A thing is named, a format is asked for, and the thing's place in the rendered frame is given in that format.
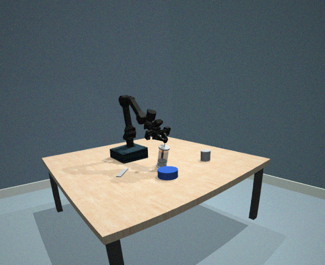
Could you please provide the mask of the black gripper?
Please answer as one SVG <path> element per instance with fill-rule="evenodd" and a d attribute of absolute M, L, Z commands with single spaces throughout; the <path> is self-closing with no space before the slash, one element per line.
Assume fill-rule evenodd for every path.
<path fill-rule="evenodd" d="M 149 125 L 148 130 L 145 133 L 145 139 L 150 140 L 150 136 L 152 136 L 153 140 L 164 141 L 165 138 L 168 140 L 167 136 L 169 135 L 170 130 L 171 128 L 169 126 L 164 127 L 163 130 L 161 130 L 161 127 L 157 127 L 152 130 Z"/>

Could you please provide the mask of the blue short cylinder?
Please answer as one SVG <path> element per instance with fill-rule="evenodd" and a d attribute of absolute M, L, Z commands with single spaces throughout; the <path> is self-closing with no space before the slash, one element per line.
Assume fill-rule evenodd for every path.
<path fill-rule="evenodd" d="M 163 166 L 157 170 L 158 178 L 161 180 L 174 180 L 178 177 L 178 168 L 174 166 Z"/>

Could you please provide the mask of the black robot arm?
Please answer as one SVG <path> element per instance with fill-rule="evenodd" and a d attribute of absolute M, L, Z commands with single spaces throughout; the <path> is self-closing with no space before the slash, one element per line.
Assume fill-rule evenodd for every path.
<path fill-rule="evenodd" d="M 120 96 L 119 103 L 122 106 L 124 119 L 125 119 L 125 133 L 123 135 L 123 139 L 126 140 L 127 148 L 135 147 L 133 138 L 136 137 L 135 127 L 132 126 L 131 115 L 129 110 L 129 105 L 133 109 L 136 114 L 136 120 L 139 124 L 144 124 L 144 129 L 148 129 L 149 125 L 154 130 L 154 128 L 159 128 L 160 125 L 163 124 L 163 120 L 156 119 L 156 111 L 147 109 L 147 114 L 144 113 L 140 107 L 138 106 L 135 98 L 132 96 Z M 154 121 L 154 122 L 153 122 Z"/>

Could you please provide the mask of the grey cylinder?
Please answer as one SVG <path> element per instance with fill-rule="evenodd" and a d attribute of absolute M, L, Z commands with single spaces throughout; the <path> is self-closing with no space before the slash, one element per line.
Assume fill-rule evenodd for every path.
<path fill-rule="evenodd" d="M 209 162 L 211 160 L 211 150 L 202 149 L 201 150 L 201 161 Z"/>

